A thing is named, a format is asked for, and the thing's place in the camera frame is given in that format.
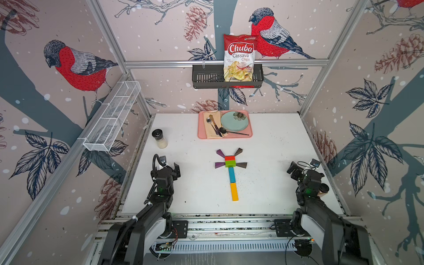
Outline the purple wedge block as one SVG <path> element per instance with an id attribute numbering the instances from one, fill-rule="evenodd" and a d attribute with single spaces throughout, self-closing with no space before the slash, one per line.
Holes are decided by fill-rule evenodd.
<path id="1" fill-rule="evenodd" d="M 221 157 L 225 158 L 224 153 L 223 153 L 220 149 L 219 149 L 219 150 L 217 150 L 217 151 L 216 151 L 216 153 L 217 153 L 219 156 L 221 156 Z"/>
<path id="2" fill-rule="evenodd" d="M 220 168 L 220 167 L 223 167 L 223 166 L 225 166 L 225 162 L 216 162 L 215 163 L 215 168 Z"/>

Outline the green rectangular block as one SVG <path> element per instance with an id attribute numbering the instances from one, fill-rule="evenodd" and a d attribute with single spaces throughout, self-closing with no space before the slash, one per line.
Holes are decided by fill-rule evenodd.
<path id="1" fill-rule="evenodd" d="M 235 160 L 226 160 L 225 161 L 225 167 L 226 168 L 236 167 L 236 161 Z"/>

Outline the teal rectangular block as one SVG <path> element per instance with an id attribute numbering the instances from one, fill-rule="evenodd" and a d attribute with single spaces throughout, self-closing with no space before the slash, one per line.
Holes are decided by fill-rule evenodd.
<path id="1" fill-rule="evenodd" d="M 234 168 L 233 167 L 229 167 L 228 168 L 228 172 L 229 172 L 229 177 L 230 177 L 230 183 L 236 183 Z"/>

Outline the dark brown wedge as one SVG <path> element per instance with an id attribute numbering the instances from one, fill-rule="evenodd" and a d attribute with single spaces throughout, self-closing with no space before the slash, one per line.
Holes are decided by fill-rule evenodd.
<path id="1" fill-rule="evenodd" d="M 247 162 L 238 162 L 236 163 L 236 166 L 240 168 L 247 168 Z"/>
<path id="2" fill-rule="evenodd" d="M 243 152 L 243 149 L 238 148 L 237 151 L 235 152 L 234 156 L 237 156 L 239 154 L 241 154 Z"/>

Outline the yellow rectangular block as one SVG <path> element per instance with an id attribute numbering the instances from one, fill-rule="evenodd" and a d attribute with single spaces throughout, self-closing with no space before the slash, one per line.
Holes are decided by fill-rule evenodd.
<path id="1" fill-rule="evenodd" d="M 231 197 L 233 202 L 238 201 L 238 192 L 237 192 L 237 186 L 236 183 L 230 183 L 230 189 L 231 189 Z"/>

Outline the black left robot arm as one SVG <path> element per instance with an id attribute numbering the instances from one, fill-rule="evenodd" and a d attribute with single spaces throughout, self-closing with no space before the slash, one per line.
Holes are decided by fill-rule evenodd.
<path id="1" fill-rule="evenodd" d="M 145 207 L 130 220 L 108 230 L 99 265 L 142 265 L 156 239 L 171 234 L 172 217 L 168 210 L 173 201 L 173 182 L 181 176 L 180 167 L 175 163 L 174 167 L 154 168 L 151 175 L 152 192 Z"/>

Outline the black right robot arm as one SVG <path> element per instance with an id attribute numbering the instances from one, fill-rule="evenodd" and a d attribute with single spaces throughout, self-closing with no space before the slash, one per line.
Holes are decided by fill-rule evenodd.
<path id="1" fill-rule="evenodd" d="M 367 230 L 336 214 L 321 199 L 330 191 L 321 181 L 325 175 L 314 166 L 303 168 L 294 161 L 287 173 L 298 185 L 295 195 L 299 208 L 292 215 L 292 231 L 296 235 L 309 234 L 315 240 L 325 265 L 372 265 Z"/>

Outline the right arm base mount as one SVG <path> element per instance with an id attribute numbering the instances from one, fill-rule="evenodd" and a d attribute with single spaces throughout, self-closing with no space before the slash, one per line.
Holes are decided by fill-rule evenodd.
<path id="1" fill-rule="evenodd" d="M 302 217 L 301 221 L 295 224 L 292 224 L 290 219 L 276 219 L 269 228 L 276 233 L 277 237 L 295 235 L 317 239 L 324 236 L 323 228 L 308 216 Z"/>

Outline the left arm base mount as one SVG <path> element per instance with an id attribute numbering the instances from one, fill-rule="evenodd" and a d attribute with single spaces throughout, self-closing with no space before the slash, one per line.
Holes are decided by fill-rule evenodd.
<path id="1" fill-rule="evenodd" d="M 185 239 L 188 235 L 188 221 L 186 220 L 174 220 L 167 221 L 166 219 L 160 219 L 153 224 L 151 228 L 146 231 L 145 240 L 150 239 Z"/>

